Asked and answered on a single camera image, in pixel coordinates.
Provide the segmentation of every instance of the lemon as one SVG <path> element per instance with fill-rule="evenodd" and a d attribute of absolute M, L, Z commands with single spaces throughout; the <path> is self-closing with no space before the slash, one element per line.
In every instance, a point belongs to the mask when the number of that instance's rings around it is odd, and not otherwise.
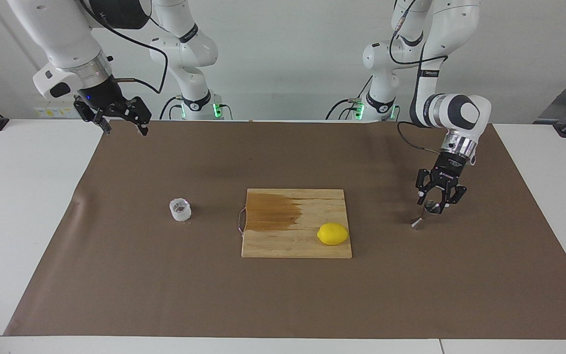
<path fill-rule="evenodd" d="M 348 230 L 340 224 L 328 222 L 320 227 L 317 236 L 322 243 L 335 246 L 348 239 Z"/>

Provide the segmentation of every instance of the white wall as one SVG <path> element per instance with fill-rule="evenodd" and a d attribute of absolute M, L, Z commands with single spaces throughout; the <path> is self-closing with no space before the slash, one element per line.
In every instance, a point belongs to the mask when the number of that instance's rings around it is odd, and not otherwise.
<path fill-rule="evenodd" d="M 389 36 L 391 0 L 191 0 L 200 29 L 213 38 L 220 59 L 204 68 L 209 85 L 242 119 L 321 119 L 335 101 L 355 96 L 368 79 L 361 61 L 368 43 Z M 443 67 L 442 92 L 489 98 L 494 122 L 530 123 L 566 87 L 566 1 L 483 0 L 478 33 Z M 146 26 L 128 34 L 143 42 L 161 34 Z M 146 49 L 104 29 L 94 35 L 116 76 L 158 85 L 162 68 Z M 0 110 L 32 118 L 31 77 L 46 62 L 7 2 L 0 0 Z M 409 105 L 415 73 L 404 71 L 397 103 Z M 124 84 L 154 114 L 178 93 L 169 78 L 157 96 Z"/>

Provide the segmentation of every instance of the wooden cutting board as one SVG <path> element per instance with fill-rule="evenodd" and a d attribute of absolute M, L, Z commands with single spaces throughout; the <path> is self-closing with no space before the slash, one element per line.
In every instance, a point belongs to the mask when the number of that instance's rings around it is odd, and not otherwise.
<path fill-rule="evenodd" d="M 343 190 L 248 189 L 243 258 L 352 258 L 350 237 L 337 246 L 316 233 L 327 222 L 348 230 Z"/>

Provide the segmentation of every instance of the white table surface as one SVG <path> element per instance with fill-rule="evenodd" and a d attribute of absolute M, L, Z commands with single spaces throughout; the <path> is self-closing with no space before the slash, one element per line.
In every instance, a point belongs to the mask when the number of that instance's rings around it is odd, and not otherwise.
<path fill-rule="evenodd" d="M 548 126 L 495 128 L 566 251 L 566 139 Z M 77 120 L 13 120 L 0 132 L 0 335 L 100 137 Z M 0 337 L 7 352 L 566 354 L 566 341 Z"/>

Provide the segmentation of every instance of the brown table mat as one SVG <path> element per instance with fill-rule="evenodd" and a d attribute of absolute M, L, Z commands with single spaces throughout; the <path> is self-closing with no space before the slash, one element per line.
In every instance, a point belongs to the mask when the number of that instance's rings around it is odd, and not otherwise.
<path fill-rule="evenodd" d="M 566 254 L 492 127 L 462 202 L 414 231 L 435 155 L 393 123 L 112 125 L 5 334 L 566 339 Z M 344 189 L 353 258 L 242 258 L 247 188 Z"/>

